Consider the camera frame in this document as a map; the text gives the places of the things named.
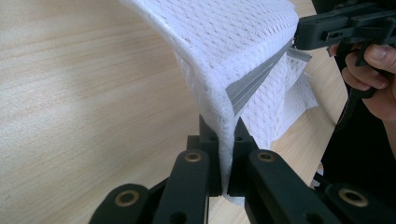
white mesh fabric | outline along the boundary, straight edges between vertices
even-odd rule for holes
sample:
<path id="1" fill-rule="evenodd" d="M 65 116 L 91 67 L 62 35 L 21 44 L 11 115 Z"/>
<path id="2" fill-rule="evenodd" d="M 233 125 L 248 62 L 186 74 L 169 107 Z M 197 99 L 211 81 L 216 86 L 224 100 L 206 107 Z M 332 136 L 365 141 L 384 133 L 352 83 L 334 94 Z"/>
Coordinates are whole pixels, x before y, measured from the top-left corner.
<path id="1" fill-rule="evenodd" d="M 232 164 L 233 131 L 242 113 L 234 114 L 226 88 L 292 39 L 298 22 L 292 3 L 287 0 L 121 2 L 139 13 L 172 46 L 200 113 L 219 137 L 220 171 L 226 192 Z M 284 107 L 280 108 L 279 104 L 284 104 L 287 89 L 301 74 L 301 67 L 294 71 L 293 66 L 295 64 L 284 56 L 271 72 L 274 75 L 270 74 L 275 76 L 276 82 L 260 88 L 245 110 L 260 113 L 261 108 L 268 105 L 282 110 Z M 285 90 L 275 88 L 273 91 L 272 85 Z M 266 100 L 277 94 L 280 100 Z M 247 112 L 247 118 L 253 121 L 251 113 Z"/>

table surface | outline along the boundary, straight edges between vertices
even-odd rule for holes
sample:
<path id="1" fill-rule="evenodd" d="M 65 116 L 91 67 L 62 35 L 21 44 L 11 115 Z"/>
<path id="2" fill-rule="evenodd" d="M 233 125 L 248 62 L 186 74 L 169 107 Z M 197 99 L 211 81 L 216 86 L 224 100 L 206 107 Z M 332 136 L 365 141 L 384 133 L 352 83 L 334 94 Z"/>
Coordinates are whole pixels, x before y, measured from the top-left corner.
<path id="1" fill-rule="evenodd" d="M 1 223 L 87 223 L 115 187 L 168 177 L 198 134 L 171 48 L 118 1 L 1 1 L 0 43 Z M 333 59 L 311 53 L 319 106 L 273 143 L 306 184 L 347 98 Z M 213 198 L 209 223 L 248 218 Z"/>

light wood surface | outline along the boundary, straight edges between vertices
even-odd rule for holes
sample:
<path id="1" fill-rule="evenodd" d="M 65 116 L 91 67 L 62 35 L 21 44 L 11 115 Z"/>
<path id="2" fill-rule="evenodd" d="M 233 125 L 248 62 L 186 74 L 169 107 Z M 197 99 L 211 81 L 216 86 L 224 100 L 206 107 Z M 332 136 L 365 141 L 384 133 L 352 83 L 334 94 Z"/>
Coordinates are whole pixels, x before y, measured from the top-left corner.
<path id="1" fill-rule="evenodd" d="M 333 59 L 313 56 L 319 107 L 273 143 L 307 184 L 346 99 Z M 118 1 L 1 1 L 0 99 L 0 223 L 87 223 L 115 187 L 168 177 L 198 134 L 172 50 Z M 209 223 L 248 219 L 215 198 Z"/>

folded cloth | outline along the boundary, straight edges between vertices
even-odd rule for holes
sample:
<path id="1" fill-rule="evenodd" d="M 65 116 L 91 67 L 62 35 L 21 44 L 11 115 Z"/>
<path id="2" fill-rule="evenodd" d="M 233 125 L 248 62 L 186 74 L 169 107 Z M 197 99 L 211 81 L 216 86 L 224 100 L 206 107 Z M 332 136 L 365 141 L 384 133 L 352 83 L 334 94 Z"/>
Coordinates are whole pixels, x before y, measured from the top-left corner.
<path id="1" fill-rule="evenodd" d="M 121 2 L 172 46 L 201 115 L 218 135 L 226 196 L 238 119 L 242 116 L 260 148 L 269 149 L 316 105 L 300 76 L 309 57 L 296 57 L 301 54 L 290 49 L 298 22 L 294 5 L 287 0 Z"/>

human hand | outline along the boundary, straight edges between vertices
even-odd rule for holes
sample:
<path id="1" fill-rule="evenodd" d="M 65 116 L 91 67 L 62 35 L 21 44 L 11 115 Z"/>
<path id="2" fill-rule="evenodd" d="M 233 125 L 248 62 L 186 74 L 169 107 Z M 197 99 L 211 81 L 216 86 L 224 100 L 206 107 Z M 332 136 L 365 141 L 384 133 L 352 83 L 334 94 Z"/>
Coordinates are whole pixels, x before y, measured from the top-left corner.
<path id="1" fill-rule="evenodd" d="M 330 48 L 335 55 L 337 46 Z M 396 49 L 391 46 L 371 45 L 364 53 L 365 61 L 371 66 L 355 66 L 359 53 L 346 56 L 347 67 L 342 71 L 344 81 L 357 90 L 377 89 L 373 97 L 362 99 L 369 111 L 384 122 L 396 123 Z M 373 67 L 384 70 L 382 74 Z"/>

